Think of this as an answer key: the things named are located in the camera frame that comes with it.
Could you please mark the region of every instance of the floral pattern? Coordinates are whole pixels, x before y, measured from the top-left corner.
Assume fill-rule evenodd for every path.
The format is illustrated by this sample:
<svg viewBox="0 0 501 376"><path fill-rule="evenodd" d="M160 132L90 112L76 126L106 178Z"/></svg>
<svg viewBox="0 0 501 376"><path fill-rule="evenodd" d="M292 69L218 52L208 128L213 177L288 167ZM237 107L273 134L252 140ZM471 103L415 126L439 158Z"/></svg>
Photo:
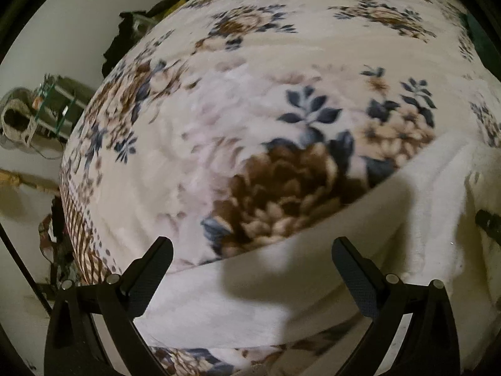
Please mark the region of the floral pattern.
<svg viewBox="0 0 501 376"><path fill-rule="evenodd" d="M418 38L424 42L427 42L427 36L436 37L433 32L423 28L419 13L410 9L400 12L397 8L390 7L386 3L380 4L373 0L362 0L356 6L351 7L329 8L339 11L334 14L334 17L338 19L363 17L371 22L379 22L386 27L398 30L399 35Z"/></svg>
<svg viewBox="0 0 501 376"><path fill-rule="evenodd" d="M179 245L173 276L245 259L364 196L451 111L472 109L500 146L491 104L464 103L442 75L454 52L478 60L460 12L449 0L191 0L115 67L69 140L62 196L85 281L122 273L158 231ZM390 33L427 44L385 46ZM172 375L293 376L354 323L280 345L151 350Z"/></svg>

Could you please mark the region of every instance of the bed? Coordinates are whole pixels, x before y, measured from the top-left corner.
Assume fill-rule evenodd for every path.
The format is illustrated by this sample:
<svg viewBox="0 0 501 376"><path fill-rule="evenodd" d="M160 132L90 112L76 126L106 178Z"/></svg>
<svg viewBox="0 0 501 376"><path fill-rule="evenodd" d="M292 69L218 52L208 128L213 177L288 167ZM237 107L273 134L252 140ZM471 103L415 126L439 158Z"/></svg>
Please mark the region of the bed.
<svg viewBox="0 0 501 376"><path fill-rule="evenodd" d="M362 328L327 251L337 232L393 256L402 278L438 274L451 293L467 276L454 291L477 290L482 325L453 308L474 362L498 311L479 241L455 245L454 228L465 160L501 145L501 84L464 13L456 0L190 0L106 77L63 157L66 222L89 284L172 240L136 320L169 374L307 374L338 358ZM405 253L402 227L434 246Z"/></svg>

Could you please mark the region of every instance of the white floor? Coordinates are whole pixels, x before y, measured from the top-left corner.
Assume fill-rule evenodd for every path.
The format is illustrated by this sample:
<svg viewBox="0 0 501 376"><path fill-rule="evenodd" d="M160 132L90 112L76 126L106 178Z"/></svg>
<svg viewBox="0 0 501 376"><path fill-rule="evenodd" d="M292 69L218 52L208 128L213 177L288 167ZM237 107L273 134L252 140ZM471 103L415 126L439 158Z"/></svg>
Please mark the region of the white floor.
<svg viewBox="0 0 501 376"><path fill-rule="evenodd" d="M70 76L97 89L102 81L102 54L118 32L118 14L147 10L159 1L47 0L0 65L0 96L15 86L35 88L45 73ZM58 180L57 160L2 148L0 159L4 169ZM0 222L35 280L43 282L49 265L39 252L38 224L50 211L51 197L29 188L2 187L0 199ZM0 323L34 373L43 374L49 318L3 245L0 270ZM123 365L117 366L125 372Z"/></svg>

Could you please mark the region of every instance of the black pole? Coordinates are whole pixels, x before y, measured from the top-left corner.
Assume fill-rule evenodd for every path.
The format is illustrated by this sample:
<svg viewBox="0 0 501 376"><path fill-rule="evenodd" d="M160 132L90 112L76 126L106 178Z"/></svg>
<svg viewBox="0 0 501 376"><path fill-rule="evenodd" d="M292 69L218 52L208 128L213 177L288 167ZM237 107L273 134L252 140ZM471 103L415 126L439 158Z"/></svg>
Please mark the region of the black pole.
<svg viewBox="0 0 501 376"><path fill-rule="evenodd" d="M12 258L18 265L19 270L21 270L21 273L23 274L24 278L26 279L26 281L28 281L29 286L32 288L33 292L37 295L37 298L39 299L39 301L47 311L48 315L50 316L52 314L51 306L49 305L44 295L42 294L42 291L40 291L40 289L38 288L33 277L31 276L28 269L24 265L23 260L21 260L21 257L19 257L16 248L12 245L11 240L8 238L7 233L3 229L2 223L0 223L0 238L2 238L3 244L7 248L8 252L11 254Z"/></svg>

